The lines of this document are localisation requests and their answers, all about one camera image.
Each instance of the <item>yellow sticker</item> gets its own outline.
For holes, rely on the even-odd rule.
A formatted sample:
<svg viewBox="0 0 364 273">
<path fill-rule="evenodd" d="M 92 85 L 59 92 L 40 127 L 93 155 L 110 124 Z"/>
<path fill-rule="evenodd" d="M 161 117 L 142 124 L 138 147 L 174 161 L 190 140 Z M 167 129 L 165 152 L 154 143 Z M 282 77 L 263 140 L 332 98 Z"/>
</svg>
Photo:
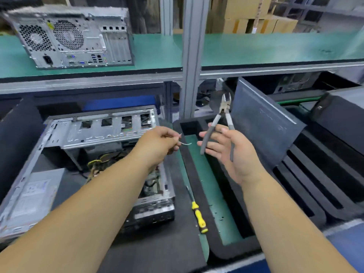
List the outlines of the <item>yellow sticker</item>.
<svg viewBox="0 0 364 273">
<path fill-rule="evenodd" d="M 51 30 L 54 30 L 54 26 L 52 25 L 52 23 L 51 23 L 51 22 L 47 22 L 47 25 L 48 25 L 48 27 L 49 27 Z"/>
</svg>

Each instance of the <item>fan grille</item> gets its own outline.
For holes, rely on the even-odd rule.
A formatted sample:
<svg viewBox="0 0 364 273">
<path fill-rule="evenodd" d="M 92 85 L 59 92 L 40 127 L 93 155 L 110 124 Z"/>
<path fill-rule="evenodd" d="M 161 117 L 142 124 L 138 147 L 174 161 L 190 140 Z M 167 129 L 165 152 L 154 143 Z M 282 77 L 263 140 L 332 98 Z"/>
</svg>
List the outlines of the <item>fan grille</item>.
<svg viewBox="0 0 364 273">
<path fill-rule="evenodd" d="M 83 46 L 83 36 L 80 30 L 67 20 L 59 20 L 53 30 L 56 39 L 70 50 L 78 50 Z"/>
<path fill-rule="evenodd" d="M 24 38 L 30 51 L 52 50 L 52 43 L 47 33 L 37 25 L 20 25 L 19 33 Z"/>
</svg>

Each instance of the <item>yellow screwdriver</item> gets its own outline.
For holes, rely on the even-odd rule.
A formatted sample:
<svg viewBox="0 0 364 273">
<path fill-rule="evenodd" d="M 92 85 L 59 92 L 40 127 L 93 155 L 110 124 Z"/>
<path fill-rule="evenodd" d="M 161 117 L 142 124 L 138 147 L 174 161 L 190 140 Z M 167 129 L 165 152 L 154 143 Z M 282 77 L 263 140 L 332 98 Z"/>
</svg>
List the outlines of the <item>yellow screwdriver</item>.
<svg viewBox="0 0 364 273">
<path fill-rule="evenodd" d="M 187 188 L 188 194 L 189 194 L 191 202 L 192 202 L 192 210 L 194 211 L 195 216 L 197 218 L 197 222 L 198 222 L 198 226 L 200 228 L 200 232 L 201 232 L 201 234 L 205 234 L 208 231 L 208 229 L 206 227 L 206 222 L 202 218 L 202 214 L 201 214 L 200 210 L 198 209 L 197 203 L 193 200 L 193 196 L 192 196 L 191 191 L 189 190 L 189 188 L 187 186 L 186 186 L 186 188 Z"/>
</svg>

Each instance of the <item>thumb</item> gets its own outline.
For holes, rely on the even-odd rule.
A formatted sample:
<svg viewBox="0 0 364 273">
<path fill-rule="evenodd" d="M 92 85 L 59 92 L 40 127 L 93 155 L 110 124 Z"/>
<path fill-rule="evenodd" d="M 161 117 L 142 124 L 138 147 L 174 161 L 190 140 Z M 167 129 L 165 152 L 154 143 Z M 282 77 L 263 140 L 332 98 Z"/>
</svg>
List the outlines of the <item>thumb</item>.
<svg viewBox="0 0 364 273">
<path fill-rule="evenodd" d="M 178 143 L 179 140 L 180 140 L 179 137 L 165 137 L 164 138 L 164 142 L 166 143 L 166 147 L 168 149 L 174 147 Z"/>
<path fill-rule="evenodd" d="M 226 128 L 223 128 L 222 134 L 228 137 L 234 144 L 238 144 L 242 140 L 246 140 L 244 134 L 237 130 L 228 130 Z"/>
</svg>

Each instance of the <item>wire cutter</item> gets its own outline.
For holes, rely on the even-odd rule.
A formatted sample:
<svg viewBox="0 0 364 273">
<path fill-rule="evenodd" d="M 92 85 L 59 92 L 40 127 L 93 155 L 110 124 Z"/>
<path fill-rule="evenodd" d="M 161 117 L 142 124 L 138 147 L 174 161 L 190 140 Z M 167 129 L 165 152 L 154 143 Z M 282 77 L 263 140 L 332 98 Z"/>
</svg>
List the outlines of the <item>wire cutter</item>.
<svg viewBox="0 0 364 273">
<path fill-rule="evenodd" d="M 221 104 L 220 104 L 220 112 L 216 115 L 215 119 L 213 120 L 211 126 L 207 130 L 205 137 L 202 140 L 200 154 L 203 155 L 205 153 L 205 149 L 207 146 L 208 141 L 211 138 L 211 134 L 215 131 L 215 127 L 219 122 L 220 118 L 225 115 L 226 121 L 228 123 L 228 127 L 230 130 L 235 130 L 233 121 L 230 116 L 230 103 L 231 103 L 231 95 L 230 93 L 225 93 L 222 96 Z M 234 143 L 231 143 L 231 150 L 230 150 L 230 161 L 234 159 Z"/>
</svg>

